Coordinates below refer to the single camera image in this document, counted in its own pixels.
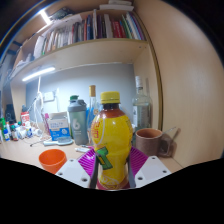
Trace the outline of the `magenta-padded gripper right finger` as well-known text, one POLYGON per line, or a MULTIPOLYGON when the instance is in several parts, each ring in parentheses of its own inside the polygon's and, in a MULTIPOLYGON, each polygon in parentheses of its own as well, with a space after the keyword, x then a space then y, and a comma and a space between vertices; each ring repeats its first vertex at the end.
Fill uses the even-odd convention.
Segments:
POLYGON ((171 174, 157 156, 148 157, 134 147, 129 154, 128 170, 131 189, 144 187, 171 174))

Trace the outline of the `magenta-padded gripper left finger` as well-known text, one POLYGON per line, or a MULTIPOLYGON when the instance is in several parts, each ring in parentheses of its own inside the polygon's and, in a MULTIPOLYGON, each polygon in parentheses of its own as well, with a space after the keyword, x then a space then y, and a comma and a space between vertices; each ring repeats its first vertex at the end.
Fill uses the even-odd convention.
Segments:
POLYGON ((95 189, 98 162, 93 149, 78 159, 69 159, 56 173, 57 176, 83 188, 95 189))

